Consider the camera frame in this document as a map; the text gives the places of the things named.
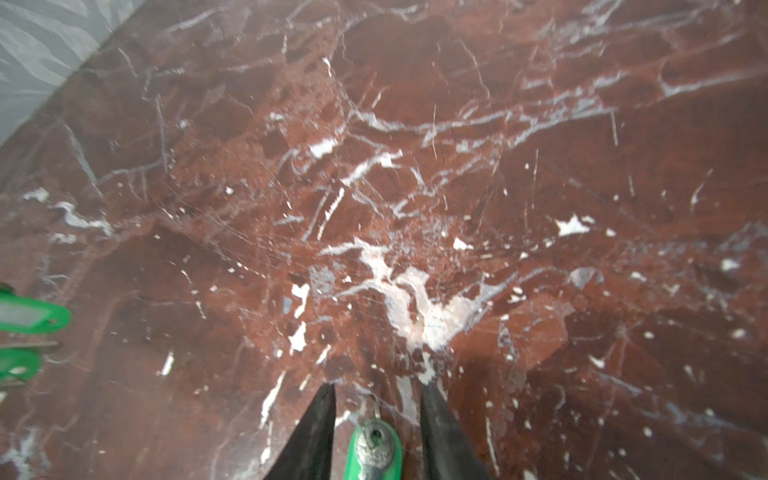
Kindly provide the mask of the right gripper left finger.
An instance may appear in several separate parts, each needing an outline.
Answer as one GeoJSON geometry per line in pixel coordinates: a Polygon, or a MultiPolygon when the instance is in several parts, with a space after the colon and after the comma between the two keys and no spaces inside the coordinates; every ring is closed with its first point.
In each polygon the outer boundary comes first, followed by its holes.
{"type": "Polygon", "coordinates": [[[336,421],[335,386],[316,392],[265,479],[329,480],[336,421]]]}

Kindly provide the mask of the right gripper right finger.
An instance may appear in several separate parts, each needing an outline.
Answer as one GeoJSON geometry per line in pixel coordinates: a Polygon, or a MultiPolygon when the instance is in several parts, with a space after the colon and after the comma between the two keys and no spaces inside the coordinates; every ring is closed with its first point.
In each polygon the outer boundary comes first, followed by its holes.
{"type": "Polygon", "coordinates": [[[491,478],[434,383],[422,386],[420,432],[424,479],[491,478]]]}

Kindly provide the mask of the green key tag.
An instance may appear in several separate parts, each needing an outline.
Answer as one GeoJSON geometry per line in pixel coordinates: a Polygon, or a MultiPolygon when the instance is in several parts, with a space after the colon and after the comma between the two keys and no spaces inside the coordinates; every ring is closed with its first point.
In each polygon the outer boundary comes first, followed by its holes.
{"type": "Polygon", "coordinates": [[[66,328],[71,313],[65,307],[18,296],[1,286],[0,321],[3,332],[44,335],[66,328]]]}
{"type": "Polygon", "coordinates": [[[36,350],[3,348],[1,350],[1,381],[27,382],[37,375],[42,363],[42,356],[36,350]]]}
{"type": "Polygon", "coordinates": [[[344,480],[401,480],[403,448],[393,426],[380,418],[359,425],[350,440],[344,480]]]}

